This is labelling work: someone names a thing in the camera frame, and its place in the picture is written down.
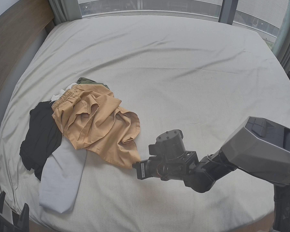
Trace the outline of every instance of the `clothing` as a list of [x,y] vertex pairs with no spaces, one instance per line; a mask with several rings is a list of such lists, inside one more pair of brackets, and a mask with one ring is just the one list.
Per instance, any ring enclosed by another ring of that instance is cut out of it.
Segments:
[[29,129],[20,146],[19,155],[27,170],[34,169],[41,180],[47,157],[60,146],[62,133],[52,118],[53,102],[40,102],[30,111]]
[[87,150],[75,150],[63,137],[61,145],[46,160],[39,187],[39,205],[64,213],[73,209]]
[[67,91],[68,89],[70,89],[73,85],[75,85],[76,83],[72,83],[72,84],[70,84],[67,88],[66,88],[66,90],[63,90],[63,89],[61,89],[60,91],[59,91],[59,95],[53,95],[52,96],[52,98],[51,98],[51,101],[53,102],[53,101],[56,101],[56,100],[58,100],[62,95],[63,95],[63,93],[65,92],[65,91]]
[[133,141],[140,122],[120,103],[103,85],[77,84],[54,102],[53,118],[75,149],[85,148],[109,163],[132,168],[140,161]]
[[77,82],[77,84],[102,84],[104,87],[106,87],[107,89],[109,89],[109,87],[106,85],[106,84],[103,84],[103,83],[97,83],[96,81],[94,80],[91,80],[91,79],[88,79],[88,78],[85,78],[85,77],[80,77]]

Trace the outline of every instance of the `headboard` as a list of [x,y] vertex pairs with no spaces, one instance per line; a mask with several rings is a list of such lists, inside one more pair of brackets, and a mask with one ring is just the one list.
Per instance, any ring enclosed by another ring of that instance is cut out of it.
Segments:
[[53,18],[48,0],[19,0],[0,16],[0,90],[11,69]]

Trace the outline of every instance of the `mattress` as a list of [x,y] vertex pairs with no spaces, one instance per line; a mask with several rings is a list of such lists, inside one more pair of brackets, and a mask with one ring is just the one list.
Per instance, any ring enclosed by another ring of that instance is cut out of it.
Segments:
[[56,26],[18,81],[0,128],[0,192],[20,213],[58,231],[231,231],[274,209],[273,185],[236,170],[206,193],[182,181],[138,180],[134,169],[87,158],[73,211],[39,206],[39,180],[19,156],[29,111],[79,77],[105,83],[135,112],[141,159],[181,129],[199,159],[216,152],[248,117],[290,128],[290,82],[256,32],[217,22],[136,15]]

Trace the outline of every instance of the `fitted sheet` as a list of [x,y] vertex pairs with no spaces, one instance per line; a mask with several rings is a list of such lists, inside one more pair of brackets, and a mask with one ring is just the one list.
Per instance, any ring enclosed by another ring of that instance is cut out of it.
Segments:
[[236,170],[206,193],[182,181],[138,180],[88,151],[73,211],[39,206],[39,180],[19,147],[29,111],[79,77],[105,83],[135,112],[141,159],[181,129],[199,159],[216,152],[248,117],[290,128],[290,82],[256,32],[171,16],[114,16],[57,25],[18,81],[0,128],[0,192],[20,213],[59,231],[230,231],[274,209],[273,186]]

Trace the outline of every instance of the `folded white cloth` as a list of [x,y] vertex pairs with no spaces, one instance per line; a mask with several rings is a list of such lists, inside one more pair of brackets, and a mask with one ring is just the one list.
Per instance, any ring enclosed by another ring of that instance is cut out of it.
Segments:
[[47,158],[39,187],[39,205],[59,213],[73,210],[87,150],[75,150],[63,137],[61,145]]
[[[70,85],[66,88],[66,90],[68,90],[69,88],[71,88],[74,84],[77,84],[77,83],[72,83],[72,84],[70,84]],[[51,101],[53,102],[53,101],[58,100],[58,99],[63,95],[63,93],[64,93],[66,90],[61,89],[61,90],[59,91],[59,94],[58,94],[58,95],[53,95],[53,96],[52,96]]]

